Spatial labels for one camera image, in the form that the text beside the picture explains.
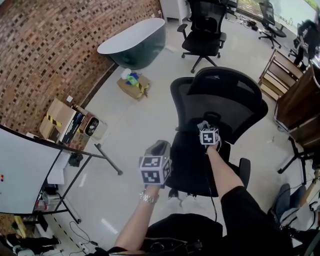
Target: wooden cabinet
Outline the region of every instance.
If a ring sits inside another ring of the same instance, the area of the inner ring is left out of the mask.
[[[302,75],[290,59],[275,49],[258,83],[264,93],[277,101]]]

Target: whiteboard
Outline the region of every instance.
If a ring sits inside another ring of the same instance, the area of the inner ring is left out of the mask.
[[[60,150],[13,133],[0,127],[0,213],[32,214]]]

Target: shoe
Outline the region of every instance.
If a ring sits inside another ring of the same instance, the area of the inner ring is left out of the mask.
[[[196,199],[196,197],[197,197],[197,195],[196,194],[190,194],[190,193],[188,193],[187,195],[186,195],[187,197],[193,197],[194,199]]]
[[[60,240],[55,235],[52,236],[52,239],[54,240],[53,245],[60,245],[61,244]]]
[[[179,198],[178,190],[171,188],[170,191],[169,191],[168,197],[169,197],[169,199],[170,198]]]

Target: tiled floor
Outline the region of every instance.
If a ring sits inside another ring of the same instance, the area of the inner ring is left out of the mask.
[[[177,27],[178,23],[174,21],[167,25],[166,40],[170,50],[164,49],[150,66],[141,71],[151,80],[148,98],[137,102],[120,90],[116,82],[123,69],[118,67],[87,106],[89,111],[108,124],[107,133],[100,143],[124,174],[117,176],[107,161],[93,159],[69,191],[67,199],[82,219],[79,226],[104,249],[112,247],[118,233],[133,213],[143,189],[137,171],[139,156],[156,140],[172,142],[176,133],[178,116],[170,94],[170,84],[176,78],[193,76],[190,70],[197,59],[196,56],[181,58],[183,35],[177,32]],[[258,32],[234,21],[225,20],[222,31],[227,33],[228,38],[221,50],[221,58],[212,59],[218,66],[236,69],[257,81],[273,51],[270,41],[258,40]],[[282,47],[281,51],[286,53],[287,50]],[[202,60],[196,70],[209,66],[209,62]],[[266,96],[263,98],[268,104],[269,113],[231,147],[230,161],[235,164],[239,163],[240,158],[251,161],[248,191],[260,207],[267,211],[281,184],[289,182],[292,187],[299,185],[302,175],[298,161],[284,174],[276,172],[293,152],[287,141],[288,136],[279,132],[274,123],[275,102]],[[86,150],[97,153],[92,141]],[[65,170],[66,184],[70,183],[76,171],[73,167]],[[310,179],[313,171],[309,162],[307,171],[310,173],[307,179]],[[159,219],[168,191],[168,188],[161,191],[151,222]],[[197,201],[210,211],[212,218],[215,217],[209,198],[198,196]],[[214,202],[217,220],[224,223],[219,200],[216,198]],[[67,213],[56,214],[55,218],[75,242],[81,241],[70,230],[69,222],[72,219]],[[62,240],[64,256],[79,251],[52,216],[47,216],[46,219],[52,231]],[[84,236],[80,230],[77,229],[76,232]],[[94,248],[90,244],[88,247],[91,250]]]

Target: bracelet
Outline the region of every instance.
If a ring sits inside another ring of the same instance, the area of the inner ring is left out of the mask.
[[[140,193],[140,200],[145,201],[149,204],[155,204],[158,201],[158,198],[159,198],[159,195],[156,198],[150,195],[147,195],[145,189]]]

